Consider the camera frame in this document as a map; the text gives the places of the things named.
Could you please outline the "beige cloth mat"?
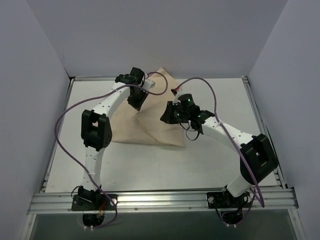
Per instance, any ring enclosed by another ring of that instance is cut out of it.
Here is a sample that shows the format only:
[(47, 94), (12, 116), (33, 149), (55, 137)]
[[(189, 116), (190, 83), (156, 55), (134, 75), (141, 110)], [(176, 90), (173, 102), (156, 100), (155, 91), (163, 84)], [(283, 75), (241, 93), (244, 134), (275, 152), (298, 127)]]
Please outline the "beige cloth mat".
[(165, 80), (168, 81), (167, 91), (159, 96), (149, 95), (140, 111), (136, 111), (124, 100), (110, 120), (113, 142), (184, 147), (180, 125), (166, 124), (160, 120), (167, 103), (174, 99), (171, 89), (177, 87), (178, 82), (162, 67), (157, 72), (162, 75), (151, 74), (149, 77), (155, 82), (151, 91), (163, 92), (166, 87)]

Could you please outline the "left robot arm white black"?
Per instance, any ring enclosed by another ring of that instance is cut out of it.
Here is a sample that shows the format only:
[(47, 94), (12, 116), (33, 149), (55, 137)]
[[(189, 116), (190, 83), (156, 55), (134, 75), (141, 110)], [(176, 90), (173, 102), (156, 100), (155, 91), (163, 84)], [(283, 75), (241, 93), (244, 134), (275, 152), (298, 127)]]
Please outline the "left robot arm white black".
[(121, 74), (116, 77), (112, 86), (114, 92), (91, 110), (84, 110), (81, 116), (81, 138), (85, 146), (84, 166), (87, 171), (78, 189), (78, 197), (90, 210), (100, 206), (102, 194), (101, 166), (103, 154), (112, 140), (112, 128), (110, 118), (124, 100), (136, 111), (139, 111), (146, 100), (148, 93), (154, 84), (145, 82), (145, 73), (133, 67), (129, 74)]

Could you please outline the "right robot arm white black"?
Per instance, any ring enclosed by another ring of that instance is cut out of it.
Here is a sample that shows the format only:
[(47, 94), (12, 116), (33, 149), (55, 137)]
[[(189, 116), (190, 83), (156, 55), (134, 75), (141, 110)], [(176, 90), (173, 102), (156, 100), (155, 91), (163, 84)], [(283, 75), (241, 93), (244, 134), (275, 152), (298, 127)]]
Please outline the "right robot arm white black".
[(173, 90), (173, 95), (174, 100), (167, 102), (165, 112), (160, 118), (162, 122), (188, 125), (188, 130), (214, 138), (239, 154), (239, 175), (226, 185), (226, 191), (222, 193), (225, 205), (234, 206), (240, 201), (240, 195), (258, 185), (279, 166), (266, 135), (246, 133), (218, 120), (215, 113), (201, 110), (190, 93)]

